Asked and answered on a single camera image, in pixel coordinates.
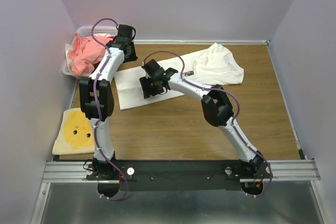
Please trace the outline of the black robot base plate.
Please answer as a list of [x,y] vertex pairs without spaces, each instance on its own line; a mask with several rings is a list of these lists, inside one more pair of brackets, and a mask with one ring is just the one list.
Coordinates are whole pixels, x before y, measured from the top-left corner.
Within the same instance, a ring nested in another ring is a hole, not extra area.
[[84,164],[87,180],[97,180],[106,196],[117,191],[244,190],[259,195],[271,177],[261,161],[137,161],[91,159]]

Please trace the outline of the white floral print t-shirt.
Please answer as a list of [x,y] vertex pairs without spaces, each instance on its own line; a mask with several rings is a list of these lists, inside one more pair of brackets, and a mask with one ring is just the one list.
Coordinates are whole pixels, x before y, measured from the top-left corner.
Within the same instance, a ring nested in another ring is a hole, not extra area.
[[[189,80],[201,84],[222,86],[241,84],[244,79],[244,69],[235,61],[232,52],[226,47],[214,43],[209,48],[182,56],[158,61],[164,69],[173,68],[183,73]],[[145,99],[139,79],[145,76],[145,71],[139,66],[118,71],[114,80],[119,99],[120,110],[136,108],[154,102],[167,100],[183,94],[169,91],[167,94]]]

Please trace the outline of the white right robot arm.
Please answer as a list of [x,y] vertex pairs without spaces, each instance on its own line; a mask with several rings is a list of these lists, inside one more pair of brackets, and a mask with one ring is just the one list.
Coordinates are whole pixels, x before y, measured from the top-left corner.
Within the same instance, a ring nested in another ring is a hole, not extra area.
[[236,120],[238,113],[234,113],[228,98],[235,98],[234,95],[219,85],[209,86],[188,80],[176,69],[165,70],[154,59],[143,63],[142,69],[146,73],[145,77],[140,78],[145,99],[156,96],[163,90],[172,90],[199,101],[206,122],[222,131],[236,150],[242,173],[249,178],[255,177],[262,164],[266,164],[267,171],[271,173],[269,163],[248,140]]

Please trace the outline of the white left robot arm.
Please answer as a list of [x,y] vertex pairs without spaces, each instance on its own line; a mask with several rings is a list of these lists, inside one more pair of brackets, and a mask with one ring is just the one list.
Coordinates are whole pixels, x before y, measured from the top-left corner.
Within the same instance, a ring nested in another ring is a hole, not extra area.
[[104,48],[104,56],[97,69],[88,77],[79,81],[80,108],[89,120],[95,144],[92,172],[104,179],[112,179],[122,171],[112,162],[114,148],[110,137],[110,116],[114,110],[114,98],[111,82],[121,64],[136,61],[134,47],[136,30],[129,25],[118,25],[117,35],[109,42],[100,42],[94,27],[91,37]]

